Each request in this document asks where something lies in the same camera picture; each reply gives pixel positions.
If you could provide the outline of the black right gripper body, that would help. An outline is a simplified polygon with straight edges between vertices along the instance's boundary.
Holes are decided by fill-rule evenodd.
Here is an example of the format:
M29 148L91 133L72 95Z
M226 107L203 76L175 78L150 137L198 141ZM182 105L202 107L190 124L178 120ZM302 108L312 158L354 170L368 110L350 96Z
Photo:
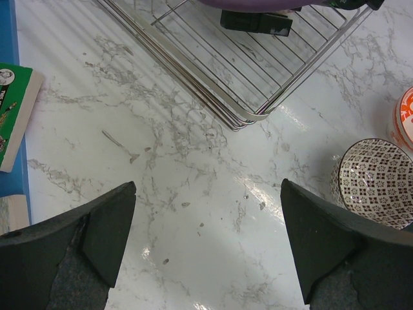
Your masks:
M293 20L273 13L243 13L223 10L220 25L227 30L288 36Z

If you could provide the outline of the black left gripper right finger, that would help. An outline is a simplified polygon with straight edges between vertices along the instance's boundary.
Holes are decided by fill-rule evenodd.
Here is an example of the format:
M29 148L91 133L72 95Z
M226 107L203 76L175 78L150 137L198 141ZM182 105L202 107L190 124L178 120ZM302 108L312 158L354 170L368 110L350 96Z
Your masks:
M397 230L283 180L281 206L311 309L412 309L412 226Z

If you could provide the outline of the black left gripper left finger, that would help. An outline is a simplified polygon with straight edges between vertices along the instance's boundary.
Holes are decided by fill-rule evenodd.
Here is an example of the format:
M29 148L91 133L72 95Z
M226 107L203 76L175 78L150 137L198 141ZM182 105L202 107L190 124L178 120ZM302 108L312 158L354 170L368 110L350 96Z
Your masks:
M104 309L136 206L130 181L1 235L1 309Z

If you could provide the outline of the orange white floral bowl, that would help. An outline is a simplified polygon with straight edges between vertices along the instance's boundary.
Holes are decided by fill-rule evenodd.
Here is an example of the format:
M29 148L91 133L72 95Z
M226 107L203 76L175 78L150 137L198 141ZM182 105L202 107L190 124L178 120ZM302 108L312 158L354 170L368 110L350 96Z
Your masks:
M387 132L396 145L412 152L412 87L396 101Z

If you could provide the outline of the gold lattice pattern bowl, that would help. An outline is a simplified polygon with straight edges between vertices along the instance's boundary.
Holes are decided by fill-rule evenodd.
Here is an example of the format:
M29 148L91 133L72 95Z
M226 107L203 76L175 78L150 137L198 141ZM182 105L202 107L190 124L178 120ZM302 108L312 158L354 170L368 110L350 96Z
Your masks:
M353 144L334 165L336 204L402 230L412 223L412 160L395 144L369 138Z

